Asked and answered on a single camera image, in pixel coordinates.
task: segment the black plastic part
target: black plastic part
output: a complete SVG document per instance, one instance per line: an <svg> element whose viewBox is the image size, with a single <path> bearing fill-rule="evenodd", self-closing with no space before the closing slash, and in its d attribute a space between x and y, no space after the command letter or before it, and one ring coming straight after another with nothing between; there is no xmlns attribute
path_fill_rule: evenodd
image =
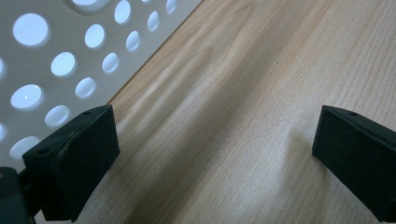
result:
<svg viewBox="0 0 396 224"><path fill-rule="evenodd" d="M17 172L8 167L0 168L0 223L32 224Z"/></svg>
<svg viewBox="0 0 396 224"><path fill-rule="evenodd" d="M324 105L315 157L379 221L396 221L396 133L355 112Z"/></svg>
<svg viewBox="0 0 396 224"><path fill-rule="evenodd" d="M75 221L119 154L111 105L78 115L26 152L46 220Z"/></svg>
<svg viewBox="0 0 396 224"><path fill-rule="evenodd" d="M20 180L21 190L27 203L29 215L34 217L42 207L37 186L33 184L33 180L26 169L22 170L18 174L18 179Z"/></svg>

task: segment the circular hole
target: circular hole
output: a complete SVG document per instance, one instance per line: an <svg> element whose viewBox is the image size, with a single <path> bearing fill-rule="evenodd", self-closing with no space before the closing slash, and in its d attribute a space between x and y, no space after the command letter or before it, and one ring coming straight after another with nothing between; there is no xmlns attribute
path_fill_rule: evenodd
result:
<svg viewBox="0 0 396 224"><path fill-rule="evenodd" d="M119 57L115 53L108 54L102 63L102 69L106 73L112 73L116 71L119 66Z"/></svg>
<svg viewBox="0 0 396 224"><path fill-rule="evenodd" d="M176 9L176 0L168 0L166 2L166 11L171 14L175 11Z"/></svg>
<svg viewBox="0 0 396 224"><path fill-rule="evenodd" d="M91 96L95 91L95 89L96 89L95 81L90 77L86 77L82 79L76 86L76 96L80 99L85 99Z"/></svg>
<svg viewBox="0 0 396 224"><path fill-rule="evenodd" d="M94 24L88 28L87 33L85 33L85 44L89 48L98 48L105 40L105 29L99 25Z"/></svg>
<svg viewBox="0 0 396 224"><path fill-rule="evenodd" d="M11 96L11 104L18 109L26 109L37 104L42 95L40 87L29 84L19 88Z"/></svg>
<svg viewBox="0 0 396 224"><path fill-rule="evenodd" d="M140 45L140 35L137 31L133 31L126 39L126 48L130 51L135 51Z"/></svg>
<svg viewBox="0 0 396 224"><path fill-rule="evenodd" d="M70 110L65 105L53 107L45 118L45 122L50 127L56 127L63 124L70 115Z"/></svg>
<svg viewBox="0 0 396 224"><path fill-rule="evenodd" d="M15 21L12 31L18 42L29 47L43 43L49 35L46 20L35 13L20 16Z"/></svg>
<svg viewBox="0 0 396 224"><path fill-rule="evenodd" d="M114 10L114 20L117 23L125 23L131 16L131 6L125 0L120 1Z"/></svg>
<svg viewBox="0 0 396 224"><path fill-rule="evenodd" d="M47 153L49 153L50 152L50 148L49 147L44 147L44 148L41 148L40 150L38 150L38 155L44 155L44 154L47 154Z"/></svg>
<svg viewBox="0 0 396 224"><path fill-rule="evenodd" d="M3 140L4 136L6 135L6 127L0 123L0 141Z"/></svg>
<svg viewBox="0 0 396 224"><path fill-rule="evenodd" d="M3 63L3 59L0 58L0 75L3 74L4 71L4 63Z"/></svg>
<svg viewBox="0 0 396 224"><path fill-rule="evenodd" d="M53 75L61 77L71 73L75 68L76 58L70 52L63 52L58 54L50 65L50 70Z"/></svg>
<svg viewBox="0 0 396 224"><path fill-rule="evenodd" d="M40 142L37 137L25 137L17 142L9 151L9 156L14 160L21 160L22 155Z"/></svg>
<svg viewBox="0 0 396 224"><path fill-rule="evenodd" d="M3 59L0 58L0 80L3 79L5 72L6 72L6 65L4 64Z"/></svg>
<svg viewBox="0 0 396 224"><path fill-rule="evenodd" d="M157 30L158 26L160 25L160 18L158 16L157 11L151 12L151 15L148 17L148 29L152 32Z"/></svg>
<svg viewBox="0 0 396 224"><path fill-rule="evenodd" d="M73 3L79 6L90 6L98 0L73 0Z"/></svg>

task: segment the wooden surface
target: wooden surface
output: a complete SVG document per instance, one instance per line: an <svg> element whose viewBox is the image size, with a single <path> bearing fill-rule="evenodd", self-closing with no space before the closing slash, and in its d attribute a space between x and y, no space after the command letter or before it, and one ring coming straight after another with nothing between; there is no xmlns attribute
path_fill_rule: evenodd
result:
<svg viewBox="0 0 396 224"><path fill-rule="evenodd" d="M393 0L205 0L111 102L77 223L376 223L311 147L322 105L396 130L395 50Z"/></svg>

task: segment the black rubber pad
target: black rubber pad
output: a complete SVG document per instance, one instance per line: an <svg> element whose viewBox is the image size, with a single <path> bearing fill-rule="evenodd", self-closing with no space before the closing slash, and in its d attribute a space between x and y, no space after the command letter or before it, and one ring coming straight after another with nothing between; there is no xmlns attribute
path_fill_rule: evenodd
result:
<svg viewBox="0 0 396 224"><path fill-rule="evenodd" d="M119 154L111 105L78 115L26 152L46 220L75 221Z"/></svg>
<svg viewBox="0 0 396 224"><path fill-rule="evenodd" d="M34 223L29 216L17 172L0 167L0 223Z"/></svg>
<svg viewBox="0 0 396 224"><path fill-rule="evenodd" d="M323 106L317 157L379 221L396 221L396 133L357 113Z"/></svg>

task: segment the wood grain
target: wood grain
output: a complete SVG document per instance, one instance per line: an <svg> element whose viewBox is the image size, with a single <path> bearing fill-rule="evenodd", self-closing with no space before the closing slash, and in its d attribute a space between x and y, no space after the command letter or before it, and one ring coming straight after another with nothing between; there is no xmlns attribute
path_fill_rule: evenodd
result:
<svg viewBox="0 0 396 224"><path fill-rule="evenodd" d="M376 223L311 147L322 105L396 130L395 21L392 0L205 0L111 102L121 154L77 223Z"/></svg>

